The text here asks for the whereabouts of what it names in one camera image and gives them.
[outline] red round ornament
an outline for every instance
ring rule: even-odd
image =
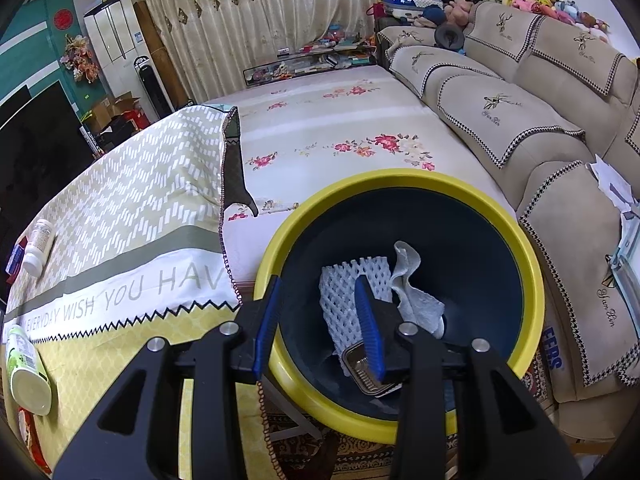
[[[57,30],[67,30],[73,25],[74,16],[69,9],[60,9],[53,16],[53,24]]]

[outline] cardboard box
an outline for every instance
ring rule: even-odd
[[[113,116],[135,110],[136,104],[139,99],[139,97],[133,97],[133,94],[131,92],[127,92],[126,94],[122,94],[121,96],[116,97],[113,105],[111,106]]]
[[[84,120],[84,124],[92,134],[99,134],[111,122],[113,113],[113,97],[106,95],[91,107],[91,115]]]

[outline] white foam net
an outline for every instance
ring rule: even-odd
[[[389,281],[391,271],[384,256],[360,258],[331,267],[323,267],[320,275],[320,306],[338,357],[344,349],[362,341],[353,291],[356,278],[364,274],[378,300],[392,301]],[[345,375],[349,371],[340,359]]]

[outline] bed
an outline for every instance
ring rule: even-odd
[[[256,218],[241,205],[225,212],[225,249],[243,293],[250,294],[262,254],[285,218],[313,193],[353,174],[440,171],[514,214],[462,141],[379,66],[271,83],[218,101],[240,110],[244,179],[259,209]]]
[[[148,339],[193,340],[232,319],[284,219],[328,184],[381,168],[450,174],[513,214],[468,148],[377,66],[185,108],[69,184],[34,219],[52,221],[58,236],[44,275],[18,276],[2,338],[19,323],[47,368],[52,412],[35,418],[49,466]],[[402,213],[413,214],[411,206]],[[4,344],[0,363],[8,393]],[[186,480],[191,393],[187,383],[179,471]],[[249,478],[283,478],[261,386],[238,385],[237,393]],[[5,399],[15,431],[17,408]]]

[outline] beige curtain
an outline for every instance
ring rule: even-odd
[[[331,23],[370,34],[376,0],[145,0],[189,96],[245,88],[242,71],[297,49]]]

